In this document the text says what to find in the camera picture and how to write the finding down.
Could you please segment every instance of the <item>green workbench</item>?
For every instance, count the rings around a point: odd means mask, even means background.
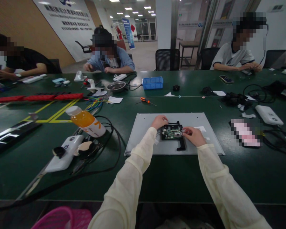
[[[219,75],[232,78],[234,84],[225,84]],[[106,86],[113,82],[113,75],[104,73],[85,74],[94,80],[101,80]],[[17,86],[10,91],[0,93],[0,97],[13,95],[34,95],[44,92],[85,93],[81,89],[82,82],[73,82],[75,74],[49,75],[39,82]],[[139,87],[134,91],[125,91],[114,95],[123,97],[120,104],[104,104],[98,115],[111,120],[127,144],[137,113],[183,113],[204,112],[226,155],[220,156],[226,164],[235,181],[243,188],[254,203],[286,204],[286,155],[273,151],[266,145],[260,149],[239,146],[231,134],[228,122],[233,118],[241,118],[237,108],[227,107],[219,96],[202,98],[200,91],[205,86],[212,90],[242,93],[249,84],[269,85],[275,80],[286,82],[286,75],[279,71],[264,69],[256,76],[244,76],[239,72],[224,73],[220,71],[172,71],[172,72],[138,72],[131,84],[141,84],[144,77],[162,76],[163,89],[146,90]],[[55,88],[52,79],[63,77],[71,80],[66,88]],[[173,85],[180,86],[179,92],[173,92]],[[174,97],[164,97],[172,92]],[[140,97],[148,98],[157,106],[139,103]],[[49,102],[18,102],[10,103],[0,108],[0,132],[15,125]],[[49,120],[51,116],[70,104],[70,101],[56,101],[41,110],[40,120]],[[85,108],[86,101],[78,101],[76,105]],[[285,123],[286,131],[286,101],[276,99],[270,106]],[[256,114],[253,108],[247,114]],[[52,148],[60,146],[64,140],[76,130],[73,123],[66,123],[69,117],[63,112],[57,120],[44,122],[43,125],[0,155],[0,199],[16,199],[27,188],[31,181],[51,160]],[[263,129],[272,127],[260,124]],[[114,165],[118,158],[117,137],[114,134],[100,157],[84,171],[103,170]],[[110,172],[104,172],[84,177],[45,196],[44,200],[78,200],[102,201],[103,195],[112,184],[117,172],[123,166],[125,156],[121,156],[118,165]],[[33,193],[52,184],[69,178],[74,166],[60,172],[46,174]],[[151,164],[143,175],[143,184],[139,201],[143,202],[183,202],[211,203],[211,196],[200,173],[198,158],[192,156],[154,156]]]

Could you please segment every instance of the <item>gray metal plate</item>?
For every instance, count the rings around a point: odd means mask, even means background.
[[[205,132],[202,135],[206,138],[208,144],[214,144],[214,147],[218,154],[225,155],[219,141],[214,134],[214,131],[204,113],[164,113],[164,114],[137,114],[134,121],[133,128],[131,130],[130,138],[125,150],[124,155],[129,156],[131,150],[140,143],[144,137],[146,131],[151,126],[153,120],[157,115],[165,115],[168,118],[168,122],[179,121],[183,127],[192,126],[205,128]],[[185,151],[177,151],[180,147],[179,140],[161,140],[160,130],[157,132],[156,142],[153,147],[153,155],[194,155],[197,154],[197,148],[186,138]]]

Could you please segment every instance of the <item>pink basket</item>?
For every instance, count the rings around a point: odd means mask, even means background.
[[[87,229],[91,219],[89,210],[62,206],[47,213],[31,229]]]

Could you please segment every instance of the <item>man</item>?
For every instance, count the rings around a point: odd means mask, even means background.
[[[150,165],[157,130],[167,124],[168,120],[164,115],[159,115],[154,119],[141,142],[132,149],[130,157],[126,159],[124,166],[104,195],[102,206],[93,216],[88,229],[135,228],[142,175]],[[233,179],[229,168],[222,164],[214,146],[206,143],[201,131],[193,127],[183,129],[183,136],[198,148],[202,177],[225,228],[270,229],[265,218]],[[170,228],[189,227],[183,223],[182,226]],[[204,222],[195,228],[214,229]]]
[[[18,80],[20,77],[60,73],[44,55],[32,49],[14,46],[14,43],[2,34],[0,34],[0,54],[7,57],[6,67],[0,70],[0,80]],[[24,72],[15,74],[16,69],[23,69]]]
[[[133,72],[135,65],[127,52],[117,47],[111,33],[102,25],[94,30],[92,36],[93,55],[84,65],[86,71],[102,71],[105,73],[125,74]]]
[[[254,70],[255,72],[260,72],[263,69],[262,65],[255,62],[250,50],[241,49],[250,40],[250,37],[256,33],[256,29],[266,24],[265,20],[258,19],[259,17],[256,16],[256,13],[244,13],[244,17],[236,25],[233,40],[220,48],[212,62],[210,70]]]

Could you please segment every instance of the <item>bottle cap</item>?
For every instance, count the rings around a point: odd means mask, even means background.
[[[66,109],[66,113],[70,116],[77,115],[77,114],[81,113],[82,111],[83,110],[78,106],[72,106],[72,107]]]

